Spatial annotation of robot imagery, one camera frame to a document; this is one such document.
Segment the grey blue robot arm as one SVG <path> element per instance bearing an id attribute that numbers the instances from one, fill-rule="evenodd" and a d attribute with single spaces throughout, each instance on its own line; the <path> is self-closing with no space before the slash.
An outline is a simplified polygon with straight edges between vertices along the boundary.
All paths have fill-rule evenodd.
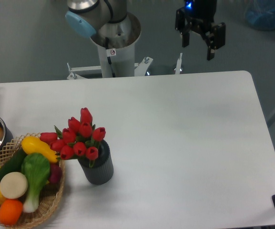
<path id="1" fill-rule="evenodd" d="M 72 29 L 105 49 L 125 48 L 140 37 L 140 22 L 127 11 L 125 0 L 69 0 L 67 5 L 65 18 Z M 226 24 L 214 22 L 216 6 L 215 0 L 186 0 L 175 16 L 182 46 L 189 45 L 190 32 L 199 34 L 208 48 L 207 60 L 225 45 Z"/>

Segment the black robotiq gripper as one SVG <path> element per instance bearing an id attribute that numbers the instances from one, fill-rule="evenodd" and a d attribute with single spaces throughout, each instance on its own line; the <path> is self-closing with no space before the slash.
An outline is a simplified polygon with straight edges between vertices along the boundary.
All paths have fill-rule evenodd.
<path id="1" fill-rule="evenodd" d="M 190 31 L 206 36 L 207 60 L 214 58 L 215 51 L 225 45 L 226 24 L 215 24 L 216 0 L 185 0 L 184 7 L 176 11 L 175 29 L 182 36 L 182 47 L 190 42 Z"/>

